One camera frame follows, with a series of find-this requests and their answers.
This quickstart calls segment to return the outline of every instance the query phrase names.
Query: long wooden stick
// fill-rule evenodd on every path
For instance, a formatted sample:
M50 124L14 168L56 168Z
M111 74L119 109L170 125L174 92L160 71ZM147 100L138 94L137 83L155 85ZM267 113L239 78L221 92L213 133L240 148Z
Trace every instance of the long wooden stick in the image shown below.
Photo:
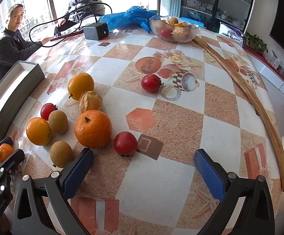
M234 79L234 81L241 87L241 89L244 91L246 96L249 98L250 102L262 118L262 121L266 127L266 130L269 134L270 140L272 142L275 155L277 158L279 171L280 171L280 177L281 177L281 187L284 192L284 150L283 145L280 141L280 138L276 132L275 127L273 126L272 122L270 121L266 111L264 110L264 107L262 103L260 102L259 98L257 97L256 93L253 91L253 89L250 87L250 85L242 78L242 76L239 75L239 73L226 62L223 57L220 56L215 50L213 50L206 42L202 41L199 38L193 39L195 43L200 45L202 48L204 48L212 57L216 59L217 62L219 62L225 70L230 74L230 76Z

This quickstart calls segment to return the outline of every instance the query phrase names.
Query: man's hair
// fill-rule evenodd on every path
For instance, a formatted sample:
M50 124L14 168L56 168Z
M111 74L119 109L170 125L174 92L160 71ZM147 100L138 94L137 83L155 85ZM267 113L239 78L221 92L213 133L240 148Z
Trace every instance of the man's hair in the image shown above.
M8 17L10 18L11 15L12 15L12 13L13 13L13 11L14 11L16 8L19 8L19 7L23 8L23 5L20 4L20 3L17 3L17 4L15 4L15 5L11 6L10 9L8 10Z

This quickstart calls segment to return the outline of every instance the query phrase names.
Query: dark jacket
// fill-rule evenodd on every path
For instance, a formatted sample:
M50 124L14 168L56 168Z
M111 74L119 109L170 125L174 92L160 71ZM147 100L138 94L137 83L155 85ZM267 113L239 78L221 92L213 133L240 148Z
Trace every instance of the dark jacket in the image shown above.
M101 0L69 0L68 10L65 14L66 19L73 22L80 22L83 14L84 8L81 8L80 11L70 13L71 11L82 7L84 5L91 5L92 10L95 15L103 16L105 15L105 6L103 4L96 4L98 2L102 2ZM91 10L87 9L84 18L92 15Z
M0 38L0 81L17 61L27 60L39 48L25 41L19 30L13 32L5 28Z

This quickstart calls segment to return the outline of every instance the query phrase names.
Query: silver screw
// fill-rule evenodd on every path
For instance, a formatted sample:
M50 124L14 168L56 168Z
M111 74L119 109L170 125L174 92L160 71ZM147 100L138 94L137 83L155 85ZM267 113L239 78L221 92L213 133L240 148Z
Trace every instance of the silver screw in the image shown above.
M230 177L231 179L235 179L237 177L237 174L234 172L228 172L228 177Z
M264 181L265 181L265 177L262 176L262 175L260 175L260 176L259 176L259 180L260 180L261 182L264 182Z
M22 178L22 180L23 180L23 181L27 181L29 178L30 178L29 175L24 175L23 178Z
M52 178L56 178L59 176L59 172L58 171L54 171L52 174L51 174L51 177Z

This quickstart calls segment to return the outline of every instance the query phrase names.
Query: clear plastic container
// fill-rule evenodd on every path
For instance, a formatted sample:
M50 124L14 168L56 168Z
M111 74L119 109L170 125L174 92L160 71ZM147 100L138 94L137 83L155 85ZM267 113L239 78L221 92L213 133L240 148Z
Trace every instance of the clear plastic container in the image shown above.
M158 37L169 42L189 42L197 35L200 26L189 22L184 22L178 17L179 26L169 22L171 16L160 17L155 15L149 19L151 30Z

